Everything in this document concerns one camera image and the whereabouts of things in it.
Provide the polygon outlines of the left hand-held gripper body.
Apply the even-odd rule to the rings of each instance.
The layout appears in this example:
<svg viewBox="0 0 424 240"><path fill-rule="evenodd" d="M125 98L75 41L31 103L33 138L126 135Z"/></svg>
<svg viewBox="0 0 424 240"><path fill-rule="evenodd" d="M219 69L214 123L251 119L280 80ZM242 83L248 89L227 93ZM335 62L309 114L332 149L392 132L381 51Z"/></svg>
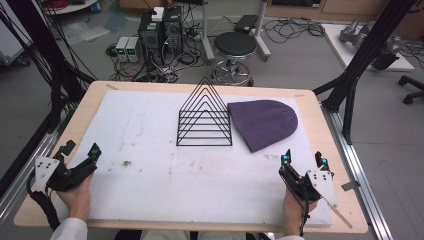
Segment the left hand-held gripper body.
<svg viewBox="0 0 424 240"><path fill-rule="evenodd" d="M35 190L41 191L45 188L60 192L72 190L97 169L96 163L96 157L89 157L76 167L68 169L62 160L37 156Z"/></svg>

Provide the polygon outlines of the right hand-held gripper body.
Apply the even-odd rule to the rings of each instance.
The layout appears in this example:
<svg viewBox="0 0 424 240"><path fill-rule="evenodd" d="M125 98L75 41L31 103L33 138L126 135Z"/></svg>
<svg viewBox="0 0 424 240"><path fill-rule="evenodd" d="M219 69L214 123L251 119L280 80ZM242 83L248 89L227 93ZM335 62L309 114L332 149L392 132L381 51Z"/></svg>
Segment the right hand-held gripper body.
<svg viewBox="0 0 424 240"><path fill-rule="evenodd" d="M301 200L313 202L323 198L331 207L338 207L331 171L307 170L305 175L301 176L290 164L283 164L279 174L288 188Z"/></svg>

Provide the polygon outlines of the purple knit beanie hat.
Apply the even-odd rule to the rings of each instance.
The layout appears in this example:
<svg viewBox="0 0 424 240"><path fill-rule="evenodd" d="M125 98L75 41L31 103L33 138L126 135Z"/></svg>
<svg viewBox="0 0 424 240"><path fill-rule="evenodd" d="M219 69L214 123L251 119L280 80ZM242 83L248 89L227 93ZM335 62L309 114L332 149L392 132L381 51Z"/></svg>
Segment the purple knit beanie hat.
<svg viewBox="0 0 424 240"><path fill-rule="evenodd" d="M228 109L251 153L288 138L299 124L294 109L275 100L233 102Z"/></svg>

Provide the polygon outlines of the black wire triangular rack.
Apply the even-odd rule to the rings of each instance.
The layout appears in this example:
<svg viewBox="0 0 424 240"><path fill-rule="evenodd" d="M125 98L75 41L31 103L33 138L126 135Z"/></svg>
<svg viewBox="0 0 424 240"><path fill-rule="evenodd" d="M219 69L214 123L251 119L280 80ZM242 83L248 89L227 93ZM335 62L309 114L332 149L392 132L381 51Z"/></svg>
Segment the black wire triangular rack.
<svg viewBox="0 0 424 240"><path fill-rule="evenodd" d="M178 112L177 146L232 146L230 112L204 77Z"/></svg>

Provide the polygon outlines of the person's left hand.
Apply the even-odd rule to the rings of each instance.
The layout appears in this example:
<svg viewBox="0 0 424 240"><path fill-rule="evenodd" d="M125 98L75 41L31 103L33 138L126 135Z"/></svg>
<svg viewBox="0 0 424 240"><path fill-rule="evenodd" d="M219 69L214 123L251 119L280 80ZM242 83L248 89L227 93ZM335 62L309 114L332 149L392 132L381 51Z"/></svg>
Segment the person's left hand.
<svg viewBox="0 0 424 240"><path fill-rule="evenodd" d="M67 192L58 191L59 198L68 209L69 218L88 220L91 211L90 183L93 175L89 175L78 187Z"/></svg>

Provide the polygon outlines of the person's right hand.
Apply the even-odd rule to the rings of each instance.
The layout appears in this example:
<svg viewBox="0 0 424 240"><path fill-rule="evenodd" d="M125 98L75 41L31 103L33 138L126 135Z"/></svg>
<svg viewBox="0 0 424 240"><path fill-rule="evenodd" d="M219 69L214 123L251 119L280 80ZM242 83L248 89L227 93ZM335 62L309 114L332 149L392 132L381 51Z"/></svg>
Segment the person's right hand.
<svg viewBox="0 0 424 240"><path fill-rule="evenodd" d="M282 233L284 237L300 236L300 226L303 222L305 210L306 202L298 200L292 192L287 191L282 210Z"/></svg>

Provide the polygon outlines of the white foam mat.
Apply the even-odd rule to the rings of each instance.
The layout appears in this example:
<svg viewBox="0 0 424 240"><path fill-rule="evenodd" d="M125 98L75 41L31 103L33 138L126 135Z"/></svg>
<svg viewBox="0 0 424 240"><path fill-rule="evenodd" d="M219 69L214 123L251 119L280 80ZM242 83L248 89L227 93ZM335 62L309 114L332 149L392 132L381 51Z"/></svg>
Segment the white foam mat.
<svg viewBox="0 0 424 240"><path fill-rule="evenodd" d="M251 152L238 132L232 145L177 145L185 93L108 91L70 164L92 145L102 151L91 182L91 219L276 227L285 184L280 157L300 173L315 168L303 126Z"/></svg>

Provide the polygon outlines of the grey bench power supply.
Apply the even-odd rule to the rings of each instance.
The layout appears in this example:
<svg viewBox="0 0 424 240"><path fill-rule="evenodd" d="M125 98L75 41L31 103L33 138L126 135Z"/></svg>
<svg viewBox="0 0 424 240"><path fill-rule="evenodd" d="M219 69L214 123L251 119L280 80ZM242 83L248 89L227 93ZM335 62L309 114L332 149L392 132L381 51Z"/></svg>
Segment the grey bench power supply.
<svg viewBox="0 0 424 240"><path fill-rule="evenodd" d="M126 52L130 62L138 62L141 58L141 45L138 37L130 37L127 45Z"/></svg>
<svg viewBox="0 0 424 240"><path fill-rule="evenodd" d="M126 53L126 46L127 46L128 40L129 40L128 37L120 37L116 46L115 46L115 50L116 50L118 59L121 62L127 62L128 61L128 57L127 57L127 53Z"/></svg>

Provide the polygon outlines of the white platform board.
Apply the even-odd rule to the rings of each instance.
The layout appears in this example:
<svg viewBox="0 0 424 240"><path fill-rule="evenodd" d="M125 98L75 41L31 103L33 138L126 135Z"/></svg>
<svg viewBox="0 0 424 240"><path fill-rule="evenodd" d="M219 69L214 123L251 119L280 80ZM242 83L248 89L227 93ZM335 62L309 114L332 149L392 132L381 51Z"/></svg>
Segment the white platform board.
<svg viewBox="0 0 424 240"><path fill-rule="evenodd" d="M323 24L322 27L325 29L326 39L331 43L342 65L347 67L356 53L356 48L349 42L343 43L339 40L340 32L346 27L346 24ZM398 53L397 57L398 59L387 68L387 71L409 72L414 70L414 67L402 54Z"/></svg>

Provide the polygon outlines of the grey equipment case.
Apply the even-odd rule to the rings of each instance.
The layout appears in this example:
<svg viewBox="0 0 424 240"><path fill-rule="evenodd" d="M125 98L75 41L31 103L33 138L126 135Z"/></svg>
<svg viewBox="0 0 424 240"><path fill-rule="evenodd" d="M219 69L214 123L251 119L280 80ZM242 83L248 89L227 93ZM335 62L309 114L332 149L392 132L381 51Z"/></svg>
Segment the grey equipment case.
<svg viewBox="0 0 424 240"><path fill-rule="evenodd" d="M13 20L12 26L26 45L32 44L32 39L18 20ZM0 20L0 65L10 65L23 52L24 48L18 39Z"/></svg>

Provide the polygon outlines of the clear plastic sheet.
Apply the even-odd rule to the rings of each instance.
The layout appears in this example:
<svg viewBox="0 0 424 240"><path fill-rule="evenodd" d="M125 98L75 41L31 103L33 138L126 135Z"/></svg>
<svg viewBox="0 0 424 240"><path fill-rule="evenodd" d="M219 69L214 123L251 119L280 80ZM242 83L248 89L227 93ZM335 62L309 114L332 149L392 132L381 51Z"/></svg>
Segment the clear plastic sheet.
<svg viewBox="0 0 424 240"><path fill-rule="evenodd" d="M125 17L113 14L104 25L90 26L87 22L76 22L66 25L63 32L67 42L74 45L82 41L91 42L109 33L117 32L124 28L127 22Z"/></svg>

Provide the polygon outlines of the black round stool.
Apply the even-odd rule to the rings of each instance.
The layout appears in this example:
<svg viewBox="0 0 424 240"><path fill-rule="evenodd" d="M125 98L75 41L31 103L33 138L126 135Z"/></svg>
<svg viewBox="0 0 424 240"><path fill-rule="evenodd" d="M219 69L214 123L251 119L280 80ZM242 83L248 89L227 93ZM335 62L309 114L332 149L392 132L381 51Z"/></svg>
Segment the black round stool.
<svg viewBox="0 0 424 240"><path fill-rule="evenodd" d="M214 39L214 51L223 60L212 70L214 81L225 85L254 85L253 77L243 60L256 51L256 43L252 36L240 32L226 32Z"/></svg>

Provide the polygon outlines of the black computer tower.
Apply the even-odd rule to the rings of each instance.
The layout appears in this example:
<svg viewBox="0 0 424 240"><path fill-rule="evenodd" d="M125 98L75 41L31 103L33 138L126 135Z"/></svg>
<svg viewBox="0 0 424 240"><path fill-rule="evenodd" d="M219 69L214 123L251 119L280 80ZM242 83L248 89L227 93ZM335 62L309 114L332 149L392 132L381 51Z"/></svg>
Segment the black computer tower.
<svg viewBox="0 0 424 240"><path fill-rule="evenodd" d="M162 46L164 43L163 23L153 21L152 16L152 11L146 11L141 16L138 35L144 58L153 61L157 66L162 66Z"/></svg>
<svg viewBox="0 0 424 240"><path fill-rule="evenodd" d="M164 14L164 27L168 52L179 54L183 52L182 40L182 8L169 7Z"/></svg>

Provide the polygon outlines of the aluminium rail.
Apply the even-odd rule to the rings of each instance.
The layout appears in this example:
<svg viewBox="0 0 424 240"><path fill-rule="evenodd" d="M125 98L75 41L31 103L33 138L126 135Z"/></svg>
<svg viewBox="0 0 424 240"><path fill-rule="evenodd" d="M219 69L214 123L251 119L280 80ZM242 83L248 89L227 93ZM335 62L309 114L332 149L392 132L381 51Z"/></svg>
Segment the aluminium rail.
<svg viewBox="0 0 424 240"><path fill-rule="evenodd" d="M394 240L360 162L360 158L354 146L349 144L342 134L342 117L339 113L332 113L325 108L322 108L322 112L334 135L335 143L341 148L341 156L346 165L348 175L357 184L354 190L359 196L359 202L365 212L367 224L371 227L377 240Z"/></svg>
<svg viewBox="0 0 424 240"><path fill-rule="evenodd" d="M25 196L26 181L33 170L35 157L47 156L56 145L57 138L57 133L35 134L0 179L0 225Z"/></svg>

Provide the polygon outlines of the grey frame leg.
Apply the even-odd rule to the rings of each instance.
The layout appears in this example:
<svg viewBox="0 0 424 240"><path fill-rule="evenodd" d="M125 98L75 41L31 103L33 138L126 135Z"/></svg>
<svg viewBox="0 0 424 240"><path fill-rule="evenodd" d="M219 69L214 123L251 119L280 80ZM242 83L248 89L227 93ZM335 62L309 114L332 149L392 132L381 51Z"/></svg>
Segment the grey frame leg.
<svg viewBox="0 0 424 240"><path fill-rule="evenodd" d="M208 0L201 0L201 1L202 1L201 42L204 49L206 62L208 64L212 64L215 61L215 55L208 38Z"/></svg>
<svg viewBox="0 0 424 240"><path fill-rule="evenodd" d="M269 0L260 0L258 9L258 22L254 33L257 48L260 51L264 61L267 61L271 57L271 52L261 36L268 1Z"/></svg>

